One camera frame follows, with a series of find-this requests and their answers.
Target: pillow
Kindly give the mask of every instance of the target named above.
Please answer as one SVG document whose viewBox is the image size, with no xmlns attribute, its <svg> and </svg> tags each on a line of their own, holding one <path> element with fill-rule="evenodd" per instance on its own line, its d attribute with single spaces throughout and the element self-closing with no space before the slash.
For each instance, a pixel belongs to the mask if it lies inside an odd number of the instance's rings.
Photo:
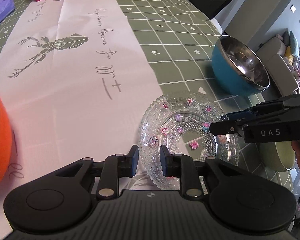
<svg viewBox="0 0 300 240">
<path fill-rule="evenodd" d="M 293 63 L 293 55 L 291 54 L 291 47 L 288 46 L 286 53 L 284 54 L 284 56 L 289 60 L 290 66 L 292 66 Z"/>
<path fill-rule="evenodd" d="M 299 55 L 298 41 L 292 31 L 290 31 L 290 47 L 291 47 L 291 54 L 294 57 L 298 56 Z"/>
<path fill-rule="evenodd" d="M 283 41 L 283 38 L 282 38 L 282 36 L 280 35 L 280 34 L 276 34 L 275 35 L 280 41 Z"/>
<path fill-rule="evenodd" d="M 293 57 L 293 62 L 296 62 L 296 61 L 300 61 L 300 56 L 298 55 L 297 57 Z"/>
<path fill-rule="evenodd" d="M 290 36 L 289 36 L 289 33 L 287 31 L 283 34 L 283 43 L 286 46 L 290 45 Z"/>
</svg>

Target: table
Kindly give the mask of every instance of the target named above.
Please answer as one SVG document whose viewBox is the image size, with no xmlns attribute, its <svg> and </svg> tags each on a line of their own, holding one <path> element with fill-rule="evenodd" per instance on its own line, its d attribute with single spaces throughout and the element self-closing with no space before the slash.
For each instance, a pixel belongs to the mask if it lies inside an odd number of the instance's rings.
<svg viewBox="0 0 300 240">
<path fill-rule="evenodd" d="M 200 92 L 226 113 L 263 101 L 260 94 L 239 97 L 220 88 L 210 62 L 219 33 L 187 0 L 15 0 L 15 5 L 0 24 L 0 95 L 16 132 L 16 160 L 25 170 L 23 181 L 12 181 L 11 188 L 87 153 L 101 161 L 113 154 L 109 145 L 128 150 L 144 111 L 162 93 Z M 112 118 L 105 122 L 107 116 Z M 93 152 L 96 141 L 103 155 Z M 292 190 L 290 172 L 265 168 L 255 144 L 239 139 L 238 151 L 239 167 Z M 9 231 L 2 227 L 8 192 L 3 184 L 1 237 Z M 121 179 L 120 188 L 155 185 L 139 165 L 136 177 Z"/>
</svg>

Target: green bowl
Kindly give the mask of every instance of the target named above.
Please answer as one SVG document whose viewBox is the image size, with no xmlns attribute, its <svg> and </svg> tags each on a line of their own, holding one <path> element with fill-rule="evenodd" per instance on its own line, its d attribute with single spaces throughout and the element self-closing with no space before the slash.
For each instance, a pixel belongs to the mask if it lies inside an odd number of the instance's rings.
<svg viewBox="0 0 300 240">
<path fill-rule="evenodd" d="M 291 142 L 260 143 L 260 157 L 265 166 L 274 171 L 289 171 L 293 167 L 296 153 Z"/>
</svg>

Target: metal bolt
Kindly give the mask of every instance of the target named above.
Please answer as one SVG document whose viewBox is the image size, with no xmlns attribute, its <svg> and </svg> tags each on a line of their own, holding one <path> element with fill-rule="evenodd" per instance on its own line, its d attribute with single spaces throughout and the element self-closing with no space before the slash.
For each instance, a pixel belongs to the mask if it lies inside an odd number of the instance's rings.
<svg viewBox="0 0 300 240">
<path fill-rule="evenodd" d="M 202 195 L 202 191 L 197 188 L 188 189 L 186 194 L 190 197 L 199 197 Z"/>
<path fill-rule="evenodd" d="M 114 194 L 114 191 L 110 188 L 103 188 L 101 190 L 99 190 L 99 195 L 103 196 L 103 197 L 110 197 Z"/>
</svg>

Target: glass plate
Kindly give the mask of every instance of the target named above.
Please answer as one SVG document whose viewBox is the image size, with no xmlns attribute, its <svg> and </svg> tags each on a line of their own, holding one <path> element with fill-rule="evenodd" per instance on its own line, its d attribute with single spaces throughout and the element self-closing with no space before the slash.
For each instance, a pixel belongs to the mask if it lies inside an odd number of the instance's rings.
<svg viewBox="0 0 300 240">
<path fill-rule="evenodd" d="M 139 131 L 140 159 L 152 181 L 160 189 L 179 189 L 179 179 L 162 174 L 159 148 L 163 144 L 171 154 L 186 154 L 195 161 L 214 156 L 237 166 L 237 135 L 218 137 L 209 132 L 210 123 L 227 119 L 217 103 L 199 93 L 179 92 L 154 101 Z M 202 178 L 201 183 L 206 192 Z"/>
</svg>

